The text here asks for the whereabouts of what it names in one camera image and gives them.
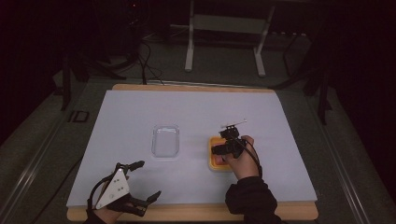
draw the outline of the person's arm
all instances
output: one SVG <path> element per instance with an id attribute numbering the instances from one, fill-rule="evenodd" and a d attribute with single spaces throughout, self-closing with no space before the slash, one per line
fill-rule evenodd
<path id="1" fill-rule="evenodd" d="M 254 151 L 253 138 L 242 136 L 247 140 L 247 149 L 257 157 Z M 278 224 L 281 219 L 275 215 L 277 202 L 271 190 L 260 177 L 259 168 L 251 156 L 244 150 L 235 159 L 228 154 L 225 160 L 233 169 L 238 179 L 226 193 L 225 202 L 232 214 L 242 214 L 246 223 Z"/>
<path id="2" fill-rule="evenodd" d="M 121 214 L 122 212 L 112 211 L 103 207 L 88 213 L 88 218 L 84 224 L 114 224 Z"/>

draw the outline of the dark background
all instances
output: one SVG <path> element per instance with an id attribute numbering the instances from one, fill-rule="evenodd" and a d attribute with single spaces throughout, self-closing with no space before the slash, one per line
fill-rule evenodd
<path id="1" fill-rule="evenodd" d="M 254 9 L 257 1 L 244 2 L 246 10 L 237 1 L 227 2 L 230 6 L 221 9 L 215 1 L 196 1 L 197 9 L 207 13 L 261 15 Z M 166 35 L 169 23 L 188 24 L 188 1 L 150 3 L 148 24 L 153 30 Z M 360 2 L 343 7 L 291 2 L 278 5 L 271 31 L 304 32 L 316 41 L 304 65 L 330 62 L 331 86 L 336 88 L 376 170 L 396 201 L 393 56 L 396 34 L 392 32 L 396 27 L 392 11 L 395 3 Z M 0 22 L 0 143 L 3 143 L 53 93 L 51 77 L 61 69 L 63 53 L 88 48 L 106 55 L 97 47 L 106 39 L 101 35 L 92 2 L 85 0 L 4 0 L 0 5 Z"/>

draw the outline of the hand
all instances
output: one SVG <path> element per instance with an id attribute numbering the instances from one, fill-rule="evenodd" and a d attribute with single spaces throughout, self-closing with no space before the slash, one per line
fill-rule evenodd
<path id="1" fill-rule="evenodd" d="M 102 219 L 106 224 L 114 224 L 117 222 L 117 219 L 122 215 L 122 212 L 116 212 L 106 207 L 103 207 L 98 210 L 93 210 L 93 212 Z"/>
<path id="2" fill-rule="evenodd" d="M 247 135 L 241 136 L 241 138 L 247 140 L 247 149 L 252 153 L 252 155 L 257 156 L 256 151 L 252 147 L 254 139 Z M 233 173 L 238 180 L 250 176 L 260 176 L 256 162 L 245 150 L 241 153 L 238 159 L 235 159 L 233 154 L 230 153 L 225 155 L 225 160 L 233 169 Z"/>

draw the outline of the black cable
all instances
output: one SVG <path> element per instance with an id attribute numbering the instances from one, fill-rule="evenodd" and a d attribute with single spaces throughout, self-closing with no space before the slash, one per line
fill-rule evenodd
<path id="1" fill-rule="evenodd" d="M 96 192 L 97 188 L 99 188 L 99 186 L 101 186 L 103 183 L 106 183 L 106 182 L 108 182 L 109 180 L 111 180 L 111 179 L 114 177 L 115 174 L 116 174 L 116 173 L 114 172 L 113 174 L 106 176 L 105 178 L 101 179 L 101 180 L 93 187 L 93 189 L 92 189 L 92 191 L 91 191 L 91 194 L 90 194 L 90 198 L 87 200 L 87 210 L 88 210 L 88 211 L 91 212 L 91 211 L 93 210 L 93 202 L 92 202 L 92 200 L 93 200 L 93 194 Z"/>
<path id="2" fill-rule="evenodd" d="M 256 156 L 257 156 L 257 158 L 256 158 L 256 157 L 253 155 L 253 153 L 251 153 L 251 151 L 250 151 L 246 146 L 244 146 L 241 142 L 239 142 L 239 139 L 233 137 L 233 140 L 234 140 L 235 142 L 237 142 L 237 143 L 247 152 L 247 154 L 251 157 L 251 159 L 254 160 L 254 162 L 256 163 L 257 166 L 260 165 L 260 161 L 259 161 L 259 157 L 257 156 L 257 153 L 256 153 Z"/>
<path id="3" fill-rule="evenodd" d="M 146 74 L 145 74 L 146 64 L 145 64 L 145 63 L 142 63 L 142 60 L 140 59 L 140 57 L 137 57 L 137 59 L 139 60 L 140 65 L 141 65 L 141 67 L 142 67 L 142 82 L 143 82 L 143 85 L 147 85 L 148 82 L 147 82 L 147 80 L 146 80 Z"/>
<path id="4" fill-rule="evenodd" d="M 32 220 L 31 224 L 34 224 L 38 221 L 38 219 L 40 218 L 40 216 L 44 213 L 44 211 L 47 209 L 47 207 L 50 205 L 50 203 L 52 202 L 52 200 L 55 198 L 55 196 L 58 194 L 59 190 L 61 190 L 61 187 L 64 185 L 64 182 L 66 181 L 67 177 L 70 176 L 70 174 L 72 173 L 72 171 L 76 168 L 76 166 L 81 162 L 82 157 L 79 158 L 76 163 L 72 166 L 72 168 L 70 168 L 69 172 L 66 174 L 66 176 L 64 177 L 64 180 L 62 181 L 62 183 L 59 185 L 59 187 L 55 190 L 55 192 L 53 193 L 53 195 L 49 198 L 49 200 L 47 201 L 47 203 L 44 205 L 44 207 L 41 209 L 41 211 L 37 214 L 37 216 L 35 216 L 35 218 Z"/>
<path id="5" fill-rule="evenodd" d="M 260 158 L 259 158 L 259 155 L 257 154 L 256 148 L 254 148 L 254 146 L 251 145 L 251 143 L 249 143 L 248 141 L 247 141 L 247 143 L 251 146 L 251 148 L 253 148 L 254 154 L 256 154 L 257 161 L 260 163 Z"/>
<path id="6" fill-rule="evenodd" d="M 142 41 L 142 44 L 148 48 L 148 56 L 147 56 L 146 59 L 142 55 L 138 56 L 138 60 L 140 62 L 140 65 L 142 66 L 143 85 L 147 85 L 146 68 L 151 72 L 152 75 L 154 75 L 155 78 L 160 80 L 160 82 L 163 85 L 165 85 L 163 83 L 163 81 L 160 79 L 160 76 L 163 74 L 163 72 L 160 69 L 153 68 L 153 67 L 149 66 L 149 57 L 151 56 L 151 47 L 147 43 L 145 43 L 144 41 Z M 152 69 L 156 69 L 156 70 L 160 71 L 161 74 L 159 76 L 155 75 L 155 73 L 152 71 Z"/>

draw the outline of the sleeve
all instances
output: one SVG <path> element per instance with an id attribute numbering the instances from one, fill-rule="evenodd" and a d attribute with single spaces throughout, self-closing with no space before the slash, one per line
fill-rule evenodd
<path id="1" fill-rule="evenodd" d="M 83 224 L 106 224 L 94 212 L 87 211 L 88 218 Z"/>
<path id="2" fill-rule="evenodd" d="M 277 202 L 268 185 L 258 176 L 246 177 L 232 184 L 226 193 L 225 202 L 232 214 L 244 215 L 250 224 L 280 224 L 275 215 Z"/>

